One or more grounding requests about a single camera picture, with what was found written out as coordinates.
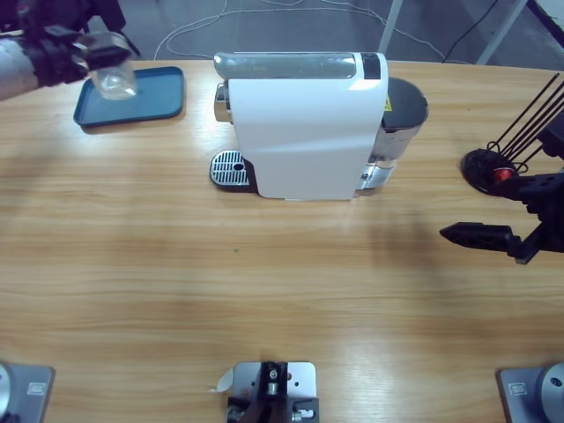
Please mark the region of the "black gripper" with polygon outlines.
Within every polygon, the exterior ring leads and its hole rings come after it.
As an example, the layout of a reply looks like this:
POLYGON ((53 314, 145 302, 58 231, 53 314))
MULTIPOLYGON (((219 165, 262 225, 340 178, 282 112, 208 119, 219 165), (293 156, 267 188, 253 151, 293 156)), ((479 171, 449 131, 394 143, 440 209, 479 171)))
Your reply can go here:
MULTIPOLYGON (((89 69, 115 67, 130 57, 128 42, 114 32, 82 33, 73 44, 87 49, 84 60, 89 69)), ((24 54, 31 61, 38 86, 70 84, 88 75, 88 70, 75 60, 71 48, 59 42, 24 40, 24 54)))
POLYGON ((563 173, 513 176, 491 188, 495 197, 531 203, 527 212, 538 217, 539 225, 525 239, 510 226, 458 222, 440 230, 450 242, 468 249, 506 253, 517 263, 527 264, 538 252, 563 251, 563 173))

